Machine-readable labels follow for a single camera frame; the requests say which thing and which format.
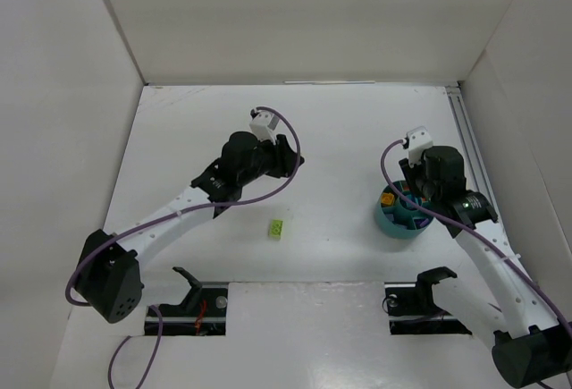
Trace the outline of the lime green lego brick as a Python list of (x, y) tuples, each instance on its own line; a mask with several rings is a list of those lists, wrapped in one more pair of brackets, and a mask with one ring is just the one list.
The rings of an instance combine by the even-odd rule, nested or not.
[(273, 219), (268, 227), (268, 237), (272, 240), (279, 241), (282, 238), (283, 221), (280, 219)]

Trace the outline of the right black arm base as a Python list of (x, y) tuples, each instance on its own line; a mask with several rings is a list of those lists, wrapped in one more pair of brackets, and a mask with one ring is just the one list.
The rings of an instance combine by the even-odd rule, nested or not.
[(391, 335), (447, 335), (472, 333), (433, 301), (433, 287), (457, 274), (446, 266), (417, 275), (414, 282), (385, 282), (382, 307)]

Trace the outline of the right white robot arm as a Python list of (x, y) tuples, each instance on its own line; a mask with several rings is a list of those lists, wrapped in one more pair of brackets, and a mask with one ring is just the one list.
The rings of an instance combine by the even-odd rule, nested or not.
[(447, 267), (419, 274), (425, 299), (483, 342), (511, 387), (541, 385), (570, 372), (571, 324), (513, 253), (490, 201), (467, 188), (463, 156), (456, 148), (431, 141), (415, 145), (407, 140), (403, 147), (408, 155), (400, 160), (400, 168), (408, 190), (428, 204), (413, 207), (446, 227), (497, 305), (476, 297)]

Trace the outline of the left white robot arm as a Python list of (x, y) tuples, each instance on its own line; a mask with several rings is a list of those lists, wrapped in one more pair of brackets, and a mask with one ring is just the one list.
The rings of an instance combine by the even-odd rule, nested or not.
[(289, 142), (283, 134), (261, 140), (251, 132), (234, 132), (221, 155), (166, 206), (121, 233), (91, 233), (65, 298), (93, 308), (109, 324), (125, 319), (143, 297), (143, 270), (152, 259), (227, 209), (253, 204), (242, 197), (253, 181), (268, 176), (290, 183), (303, 162), (297, 140)]

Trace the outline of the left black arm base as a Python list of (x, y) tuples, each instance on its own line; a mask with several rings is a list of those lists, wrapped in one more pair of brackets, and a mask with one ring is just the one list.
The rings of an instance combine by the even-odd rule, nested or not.
[(200, 281), (187, 269), (147, 275), (140, 306), (146, 308), (144, 334), (224, 336), (229, 284)]

